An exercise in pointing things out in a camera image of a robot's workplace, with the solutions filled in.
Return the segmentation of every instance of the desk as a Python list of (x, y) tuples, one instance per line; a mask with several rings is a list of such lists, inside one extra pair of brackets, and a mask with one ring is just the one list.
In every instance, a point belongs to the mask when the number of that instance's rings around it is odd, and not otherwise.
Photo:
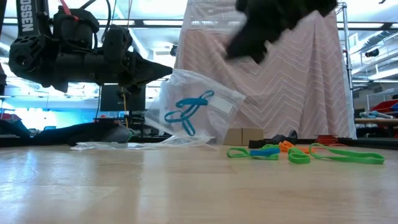
[(398, 119), (355, 118), (355, 123), (356, 124), (374, 123), (374, 124), (388, 125), (387, 130), (389, 137), (393, 138), (395, 136), (394, 126), (398, 125)]
[(356, 124), (390, 124), (398, 125), (398, 119), (355, 118)]
[(0, 150), (0, 223), (398, 223), (384, 165), (228, 159), (222, 151)]

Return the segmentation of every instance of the plastic bag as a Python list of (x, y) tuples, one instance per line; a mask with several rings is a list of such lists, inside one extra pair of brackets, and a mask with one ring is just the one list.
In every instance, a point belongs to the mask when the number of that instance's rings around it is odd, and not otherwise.
[(162, 147), (176, 148), (176, 147), (197, 147), (206, 144), (208, 139), (198, 139), (197, 141), (190, 141), (188, 139), (172, 136), (159, 143), (116, 143), (116, 142), (78, 142), (76, 146), (71, 147), (71, 150), (86, 150), (86, 149), (102, 149), (102, 150), (144, 150), (144, 149), (159, 149)]
[(245, 96), (195, 72), (174, 69), (145, 113), (159, 131), (220, 146)]

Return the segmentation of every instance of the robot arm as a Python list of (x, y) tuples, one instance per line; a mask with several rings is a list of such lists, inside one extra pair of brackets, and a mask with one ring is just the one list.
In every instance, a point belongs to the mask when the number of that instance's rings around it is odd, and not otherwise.
[(111, 25), (97, 47), (100, 25), (92, 13), (64, 5), (51, 20), (48, 11), (47, 0), (17, 0), (18, 38), (10, 47), (9, 66), (18, 77), (63, 92), (68, 82), (119, 83), (137, 92), (172, 73), (128, 51), (132, 37), (127, 28)]
[(337, 0), (236, 0), (235, 8), (247, 21), (226, 48), (227, 59), (250, 56), (261, 63), (267, 49), (265, 42), (274, 43), (286, 29), (294, 29), (305, 16), (318, 11), (328, 15)]

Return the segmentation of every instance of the cardboard box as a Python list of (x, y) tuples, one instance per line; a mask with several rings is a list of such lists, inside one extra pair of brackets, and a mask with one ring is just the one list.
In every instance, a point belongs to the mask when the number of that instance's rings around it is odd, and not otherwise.
[(242, 129), (230, 128), (224, 139), (225, 146), (241, 146), (242, 145)]
[(259, 128), (231, 128), (225, 136), (225, 146), (248, 146), (250, 140), (264, 139), (262, 129)]
[(260, 128), (243, 128), (242, 129), (242, 145), (248, 146), (250, 140), (264, 139), (264, 132)]

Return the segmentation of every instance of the blue rubber band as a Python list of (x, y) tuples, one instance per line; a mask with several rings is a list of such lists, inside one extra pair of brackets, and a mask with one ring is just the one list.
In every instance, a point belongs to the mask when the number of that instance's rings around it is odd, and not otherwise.
[(250, 156), (271, 156), (273, 154), (278, 154), (278, 153), (280, 153), (280, 150), (277, 148), (267, 149), (267, 150), (251, 150)]
[[(186, 98), (176, 102), (175, 106), (177, 108), (183, 108), (184, 106), (190, 105), (185, 111), (177, 110), (168, 112), (164, 116), (164, 120), (168, 123), (181, 123), (182, 128), (189, 136), (194, 136), (196, 134), (195, 128), (190, 122), (189, 118), (192, 117), (201, 106), (207, 106), (209, 104), (207, 98), (214, 96), (213, 90), (208, 90), (204, 92), (198, 98)], [(179, 118), (172, 118), (173, 115), (180, 114)]]

